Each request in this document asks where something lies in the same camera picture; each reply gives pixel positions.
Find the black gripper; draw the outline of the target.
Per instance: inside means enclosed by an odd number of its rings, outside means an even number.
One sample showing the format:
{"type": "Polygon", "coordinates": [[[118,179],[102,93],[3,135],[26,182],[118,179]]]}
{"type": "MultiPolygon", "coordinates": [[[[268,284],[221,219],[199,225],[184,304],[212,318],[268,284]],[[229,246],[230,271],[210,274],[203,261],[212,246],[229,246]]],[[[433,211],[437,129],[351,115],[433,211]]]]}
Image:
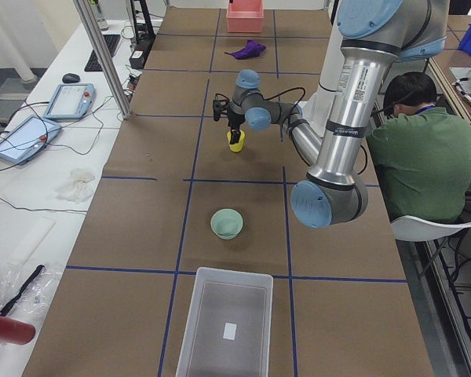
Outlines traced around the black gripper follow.
{"type": "Polygon", "coordinates": [[[220,118],[225,115],[228,119],[228,126],[231,128],[229,131],[229,142],[239,143],[240,140],[240,126],[244,123],[244,115],[234,112],[230,105],[230,99],[221,93],[215,93],[212,102],[213,119],[218,122],[220,118]]]}

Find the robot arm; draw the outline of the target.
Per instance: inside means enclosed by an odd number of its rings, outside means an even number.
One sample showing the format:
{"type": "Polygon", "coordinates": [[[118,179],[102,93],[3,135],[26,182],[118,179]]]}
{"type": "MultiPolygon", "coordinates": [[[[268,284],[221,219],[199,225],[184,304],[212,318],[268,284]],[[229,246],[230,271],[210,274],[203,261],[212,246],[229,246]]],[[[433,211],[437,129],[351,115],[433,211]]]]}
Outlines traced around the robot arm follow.
{"type": "Polygon", "coordinates": [[[231,144],[239,140],[243,123],[253,130],[277,124],[308,164],[306,179],[291,193],[292,210],[303,225],[322,229],[365,211],[367,190],[354,163],[378,91],[394,62],[429,58],[443,50],[448,11],[447,1],[341,2],[334,21],[344,60],[322,135],[299,105],[265,99],[253,70],[238,74],[231,97],[216,94],[214,120],[227,116],[231,144]]]}

